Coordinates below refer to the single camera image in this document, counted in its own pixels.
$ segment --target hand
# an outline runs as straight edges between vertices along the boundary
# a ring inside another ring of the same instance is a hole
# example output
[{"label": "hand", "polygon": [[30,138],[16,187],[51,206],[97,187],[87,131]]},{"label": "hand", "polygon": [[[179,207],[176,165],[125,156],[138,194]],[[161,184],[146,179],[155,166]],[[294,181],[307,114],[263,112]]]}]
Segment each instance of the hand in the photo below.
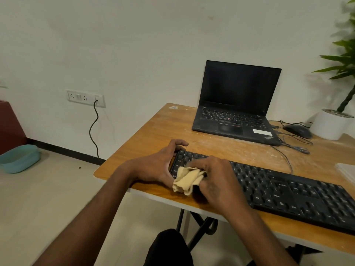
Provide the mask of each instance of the hand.
[{"label": "hand", "polygon": [[171,159],[182,146],[188,146],[189,143],[182,139],[172,139],[168,146],[162,148],[159,152],[126,161],[119,168],[128,170],[131,182],[135,180],[158,181],[168,188],[173,187],[174,178],[169,173],[169,164]]},{"label": "hand", "polygon": [[200,191],[226,219],[233,211],[250,211],[242,188],[228,160],[214,156],[193,160],[185,167],[197,167],[207,173],[200,182]]}]

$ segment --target tiled floor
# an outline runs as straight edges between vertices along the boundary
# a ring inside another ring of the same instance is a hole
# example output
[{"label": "tiled floor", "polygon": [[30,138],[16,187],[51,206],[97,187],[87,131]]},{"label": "tiled floor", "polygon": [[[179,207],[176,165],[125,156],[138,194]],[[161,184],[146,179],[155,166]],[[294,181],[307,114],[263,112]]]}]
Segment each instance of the tiled floor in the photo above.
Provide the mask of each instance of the tiled floor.
[{"label": "tiled floor", "polygon": [[[0,265],[30,265],[36,259],[102,186],[92,176],[96,168],[42,151],[42,160],[26,171],[0,172]],[[175,228],[179,213],[178,208],[127,193],[95,265],[143,265],[156,235]],[[189,241],[197,224],[186,216],[181,232]],[[213,236],[202,238],[192,255],[197,266],[239,266],[250,260],[237,235],[223,222]],[[355,258],[307,255],[302,265],[355,265]]]}]

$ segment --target person's right arm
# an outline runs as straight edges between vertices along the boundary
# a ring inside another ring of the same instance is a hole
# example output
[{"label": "person's right arm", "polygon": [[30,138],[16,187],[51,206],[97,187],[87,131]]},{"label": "person's right arm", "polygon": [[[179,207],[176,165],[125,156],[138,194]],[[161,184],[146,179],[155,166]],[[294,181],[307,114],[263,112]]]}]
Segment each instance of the person's right arm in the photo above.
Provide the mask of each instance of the person's right arm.
[{"label": "person's right arm", "polygon": [[297,265],[277,238],[248,205],[228,160],[209,156],[186,167],[207,172],[200,191],[231,224],[258,266]]}]

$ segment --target potted plant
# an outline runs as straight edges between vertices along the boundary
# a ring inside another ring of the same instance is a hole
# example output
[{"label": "potted plant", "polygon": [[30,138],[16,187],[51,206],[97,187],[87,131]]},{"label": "potted plant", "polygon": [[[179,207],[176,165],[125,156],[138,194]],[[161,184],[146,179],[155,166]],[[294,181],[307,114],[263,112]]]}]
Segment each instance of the potted plant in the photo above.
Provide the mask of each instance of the potted plant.
[{"label": "potted plant", "polygon": [[[355,27],[355,13],[350,13],[350,15],[351,17],[349,21]],[[355,77],[355,39],[340,40],[334,42],[334,44],[343,47],[344,53],[340,56],[321,55],[320,57],[331,61],[337,61],[341,64],[338,66],[317,70],[313,73],[337,71],[337,75],[330,78],[332,80],[344,78],[347,76]],[[349,94],[340,104],[337,110],[323,109],[321,112],[319,112],[312,126],[310,127],[311,133],[325,139],[338,140],[354,118],[353,116],[343,112],[345,107],[353,98],[354,94],[355,85],[353,86],[353,89],[350,90]]]}]

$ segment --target plant pot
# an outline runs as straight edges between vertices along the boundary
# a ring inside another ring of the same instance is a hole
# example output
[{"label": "plant pot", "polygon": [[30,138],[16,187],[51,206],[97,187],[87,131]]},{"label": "plant pot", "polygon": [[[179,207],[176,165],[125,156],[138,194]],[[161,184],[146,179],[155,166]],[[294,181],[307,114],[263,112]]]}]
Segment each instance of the plant pot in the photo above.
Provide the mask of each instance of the plant pot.
[{"label": "plant pot", "polygon": [[310,132],[324,139],[338,140],[353,121],[353,118],[346,113],[322,109],[310,127]]}]

